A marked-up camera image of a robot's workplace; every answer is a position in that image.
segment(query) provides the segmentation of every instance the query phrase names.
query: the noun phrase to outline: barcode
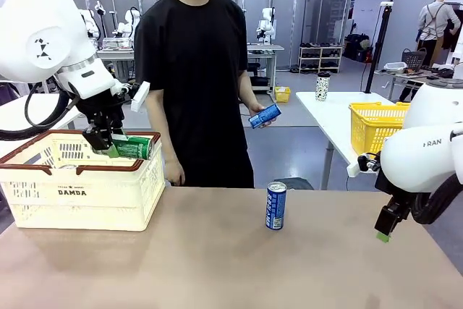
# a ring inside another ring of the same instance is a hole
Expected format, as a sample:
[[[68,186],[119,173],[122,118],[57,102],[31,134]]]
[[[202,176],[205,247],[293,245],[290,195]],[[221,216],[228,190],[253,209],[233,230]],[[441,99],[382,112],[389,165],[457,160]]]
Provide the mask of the barcode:
[[[273,219],[273,228],[281,228],[281,217]]]

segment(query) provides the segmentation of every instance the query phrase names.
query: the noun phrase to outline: person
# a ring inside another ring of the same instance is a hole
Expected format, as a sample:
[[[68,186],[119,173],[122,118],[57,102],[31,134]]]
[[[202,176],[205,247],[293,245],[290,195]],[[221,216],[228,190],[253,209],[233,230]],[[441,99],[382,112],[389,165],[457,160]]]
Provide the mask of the person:
[[[450,34],[455,35],[460,28],[461,22],[455,11],[449,4],[444,3],[445,0],[436,0],[433,3],[422,8],[418,28],[421,32],[420,40],[418,41],[418,50],[426,49],[426,56],[423,65],[430,66],[436,59],[436,47],[442,47],[443,32],[447,27],[449,20],[454,24],[454,29],[450,30]],[[418,91],[418,85],[415,82],[409,82],[399,101],[404,102],[410,92],[412,100]]]
[[[161,133],[166,178],[190,187],[254,188],[239,110],[264,110],[247,74],[243,11],[232,0],[159,0],[135,33],[137,78]]]

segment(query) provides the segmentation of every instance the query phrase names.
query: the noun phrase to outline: black pants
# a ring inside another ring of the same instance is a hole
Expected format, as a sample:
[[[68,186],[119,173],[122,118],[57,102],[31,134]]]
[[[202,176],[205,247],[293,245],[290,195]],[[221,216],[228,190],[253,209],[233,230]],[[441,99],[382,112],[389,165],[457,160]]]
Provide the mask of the black pants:
[[[431,59],[433,58],[434,50],[436,49],[437,45],[437,40],[420,40],[418,43],[418,49],[420,48],[426,48],[426,57],[425,60],[423,61],[422,65],[430,65]],[[418,88],[412,89],[412,86],[420,86],[420,83],[416,82],[409,82],[407,83],[407,86],[404,87],[404,90],[402,91],[402,94],[400,95],[399,101],[404,102],[405,99],[408,97],[410,92],[412,92],[412,100],[415,97],[415,94],[417,94]]]
[[[247,151],[196,163],[182,163],[187,187],[254,188],[254,171]]]

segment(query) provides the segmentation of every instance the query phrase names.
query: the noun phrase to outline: floor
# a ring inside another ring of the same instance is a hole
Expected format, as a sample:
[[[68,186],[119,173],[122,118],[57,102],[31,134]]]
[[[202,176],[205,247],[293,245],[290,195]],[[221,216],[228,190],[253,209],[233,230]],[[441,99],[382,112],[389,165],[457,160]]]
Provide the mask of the floor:
[[[333,74],[330,91],[361,90],[360,81],[365,65],[343,59],[341,72]],[[365,71],[363,85],[368,78],[369,66]],[[295,96],[297,91],[314,91],[316,75],[299,75],[289,72],[277,73],[277,85],[292,89],[292,97],[288,104],[281,104],[283,114],[271,127],[253,130],[243,117],[243,125],[249,145],[250,158],[255,171],[255,186],[264,188],[276,178],[302,177],[315,187],[319,187],[323,169],[323,159],[327,140],[323,133],[314,126],[314,120]],[[387,97],[388,88],[385,77],[375,77],[372,91]],[[394,92],[393,100],[398,99],[400,88]],[[271,103],[268,96],[259,96],[264,105]],[[126,111],[124,126],[127,129],[147,129],[150,127],[146,110],[139,114]],[[78,119],[77,128],[86,127],[85,119]],[[362,174],[354,179],[347,179],[346,164],[334,153],[331,166],[331,177],[328,184],[330,190],[374,191],[375,176]],[[463,195],[457,197],[444,215],[432,226],[426,227],[434,240],[440,245],[456,268],[463,274]],[[0,211],[0,232],[12,222],[7,210]]]

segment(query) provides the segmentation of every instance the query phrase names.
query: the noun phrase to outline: black basket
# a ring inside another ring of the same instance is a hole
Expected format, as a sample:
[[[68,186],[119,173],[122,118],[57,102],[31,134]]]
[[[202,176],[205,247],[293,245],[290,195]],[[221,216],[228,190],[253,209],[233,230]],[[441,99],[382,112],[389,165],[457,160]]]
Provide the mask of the black basket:
[[[404,52],[402,52],[402,61],[407,64],[408,69],[418,72],[422,67],[426,54],[428,53],[424,47],[420,48],[418,51],[410,51],[406,48]]]

